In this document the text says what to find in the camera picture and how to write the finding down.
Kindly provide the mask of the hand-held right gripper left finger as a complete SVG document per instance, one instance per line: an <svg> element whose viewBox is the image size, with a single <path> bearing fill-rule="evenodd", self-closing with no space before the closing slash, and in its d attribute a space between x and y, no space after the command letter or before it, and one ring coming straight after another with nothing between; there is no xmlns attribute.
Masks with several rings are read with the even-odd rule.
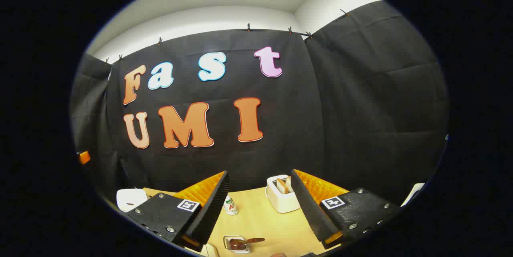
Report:
<svg viewBox="0 0 513 257"><path fill-rule="evenodd" d="M157 192L126 214L165 241L200 252L229 191L228 172L222 171L174 195Z"/></svg>

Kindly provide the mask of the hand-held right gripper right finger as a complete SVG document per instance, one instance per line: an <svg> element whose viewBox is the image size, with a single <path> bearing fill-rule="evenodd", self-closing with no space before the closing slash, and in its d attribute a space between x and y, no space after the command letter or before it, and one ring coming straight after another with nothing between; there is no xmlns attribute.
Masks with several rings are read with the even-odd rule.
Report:
<svg viewBox="0 0 513 257"><path fill-rule="evenodd" d="M300 208L325 249L362 239L401 211L364 188L346 190L297 169L291 170L290 177Z"/></svg>

